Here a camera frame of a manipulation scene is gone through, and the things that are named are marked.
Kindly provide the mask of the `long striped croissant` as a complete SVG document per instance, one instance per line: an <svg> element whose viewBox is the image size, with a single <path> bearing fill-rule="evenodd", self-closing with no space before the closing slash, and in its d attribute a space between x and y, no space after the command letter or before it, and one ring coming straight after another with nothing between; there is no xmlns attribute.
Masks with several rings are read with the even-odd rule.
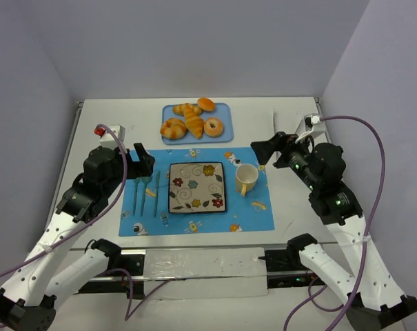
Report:
<svg viewBox="0 0 417 331"><path fill-rule="evenodd" d="M184 111L184 124L190 133L196 138L200 139L203 136L204 121L195 111L189 106L186 106Z"/></svg>

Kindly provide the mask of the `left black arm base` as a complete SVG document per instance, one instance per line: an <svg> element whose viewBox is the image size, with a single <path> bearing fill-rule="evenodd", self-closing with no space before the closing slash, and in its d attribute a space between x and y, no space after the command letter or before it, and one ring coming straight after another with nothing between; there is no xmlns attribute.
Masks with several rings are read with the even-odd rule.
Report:
<svg viewBox="0 0 417 331"><path fill-rule="evenodd" d="M114 271L116 268L124 269L130 274L133 282L133 298L144 297L144 265L145 251L122 251L119 254L104 254L105 269L98 273L82 286L78 294L124 294L128 299L130 295L130 281L122 271Z"/></svg>

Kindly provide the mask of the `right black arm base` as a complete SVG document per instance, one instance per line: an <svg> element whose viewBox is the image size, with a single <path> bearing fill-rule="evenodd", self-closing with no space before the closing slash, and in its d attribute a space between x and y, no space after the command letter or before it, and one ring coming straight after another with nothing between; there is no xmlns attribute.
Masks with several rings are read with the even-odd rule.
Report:
<svg viewBox="0 0 417 331"><path fill-rule="evenodd" d="M287 249L264 250L258 259L265 262L269 289L307 287L317 278L311 270L298 264Z"/></svg>

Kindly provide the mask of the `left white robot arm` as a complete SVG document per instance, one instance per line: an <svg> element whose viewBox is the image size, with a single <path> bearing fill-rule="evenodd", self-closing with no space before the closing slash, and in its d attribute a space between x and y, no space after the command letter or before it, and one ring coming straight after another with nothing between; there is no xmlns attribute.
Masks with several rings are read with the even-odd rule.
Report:
<svg viewBox="0 0 417 331"><path fill-rule="evenodd" d="M98 239L75 263L56 272L85 227L112 208L113 192L122 193L127 179L153 173L154 157L140 143L134 149L136 161L119 148L99 146L89 153L31 253L0 286L0 323L13 330L47 330L68 297L95 276L122 267L121 248Z"/></svg>

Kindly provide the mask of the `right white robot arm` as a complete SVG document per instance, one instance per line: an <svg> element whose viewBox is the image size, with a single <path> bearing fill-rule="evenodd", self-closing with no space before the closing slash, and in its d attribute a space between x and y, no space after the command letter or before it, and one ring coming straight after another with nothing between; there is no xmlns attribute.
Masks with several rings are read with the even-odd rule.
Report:
<svg viewBox="0 0 417 331"><path fill-rule="evenodd" d="M342 313L355 330L382 330L417 312L417 298L393 280L372 238L354 193L343 182L343 149L320 143L309 149L295 134L276 133L251 147L261 165L275 152L275 168L290 168L310 191L309 203L340 246L345 270L310 234L290 239L287 251L296 264L311 270L343 304Z"/></svg>

